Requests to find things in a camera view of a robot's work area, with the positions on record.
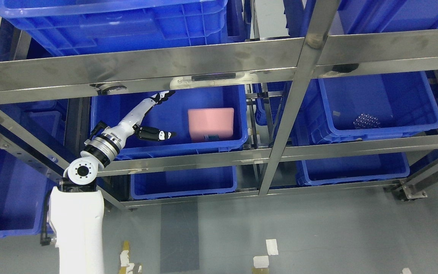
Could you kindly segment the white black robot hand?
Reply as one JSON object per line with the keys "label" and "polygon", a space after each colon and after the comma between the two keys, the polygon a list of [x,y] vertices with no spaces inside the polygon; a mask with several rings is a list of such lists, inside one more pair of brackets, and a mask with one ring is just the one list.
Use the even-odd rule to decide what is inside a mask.
{"label": "white black robot hand", "polygon": [[174,90],[162,91],[143,99],[116,126],[106,128],[103,135],[110,136],[111,141],[115,142],[120,149],[125,147],[126,140],[132,135],[135,135],[138,139],[152,142],[163,142],[175,137],[176,132],[168,132],[143,125],[144,118],[151,109],[167,101],[174,94]]}

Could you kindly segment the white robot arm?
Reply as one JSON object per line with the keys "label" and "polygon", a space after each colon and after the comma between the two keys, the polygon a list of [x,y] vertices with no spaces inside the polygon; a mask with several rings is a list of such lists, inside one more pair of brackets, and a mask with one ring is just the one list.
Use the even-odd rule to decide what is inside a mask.
{"label": "white robot arm", "polygon": [[80,157],[64,170],[59,186],[51,189],[47,223],[54,232],[59,250],[59,273],[103,274],[102,223],[104,196],[97,189],[96,177],[104,170],[134,134],[134,123],[114,127],[99,123],[87,140]]}

